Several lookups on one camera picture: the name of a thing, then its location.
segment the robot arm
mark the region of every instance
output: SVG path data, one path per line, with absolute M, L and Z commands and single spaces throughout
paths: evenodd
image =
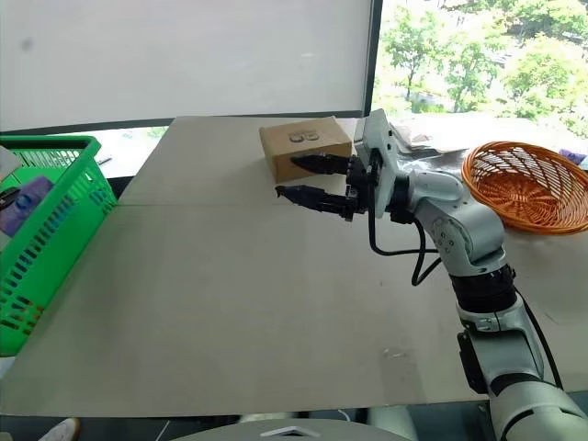
M 348 221 L 356 213 L 368 211 L 373 219 L 389 212 L 394 222 L 414 222 L 424 229 L 456 292 L 458 316 L 465 328 L 458 335 L 461 361 L 469 385 L 490 397 L 496 438 L 588 439 L 586 415 L 563 390 L 544 380 L 537 335 L 516 291 L 515 273 L 506 263 L 500 218 L 452 175 L 400 170 L 398 139 L 383 110 L 376 110 L 358 123 L 357 157 L 293 159 L 315 173 L 346 175 L 345 196 L 306 186 L 277 187 L 277 193 Z M 370 244 L 384 254 L 372 231 Z

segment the wicker basket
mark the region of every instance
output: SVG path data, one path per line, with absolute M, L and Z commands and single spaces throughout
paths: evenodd
M 490 142 L 461 166 L 471 194 L 512 228 L 540 234 L 588 230 L 588 175 L 536 145 Z

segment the cardboard box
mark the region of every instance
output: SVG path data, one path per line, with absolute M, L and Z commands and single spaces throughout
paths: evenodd
M 259 136 L 277 183 L 313 175 L 294 165 L 290 156 L 315 152 L 351 156 L 351 140 L 334 117 L 262 127 Z

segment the purple object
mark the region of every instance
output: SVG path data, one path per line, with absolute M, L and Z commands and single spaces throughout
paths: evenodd
M 52 188 L 53 183 L 45 176 L 37 177 L 20 188 L 15 201 L 0 211 L 0 230 L 14 237 Z
M 569 159 L 570 161 L 572 161 L 576 165 L 580 165 L 582 163 L 582 161 L 586 158 L 585 154 L 570 152 L 569 150 L 566 150 L 566 149 L 561 149 L 560 155 L 566 159 Z

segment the green basket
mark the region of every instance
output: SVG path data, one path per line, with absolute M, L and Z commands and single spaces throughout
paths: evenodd
M 116 205 L 90 136 L 5 136 L 23 166 L 0 184 L 54 184 L 0 254 L 0 356 L 18 353 L 78 256 Z

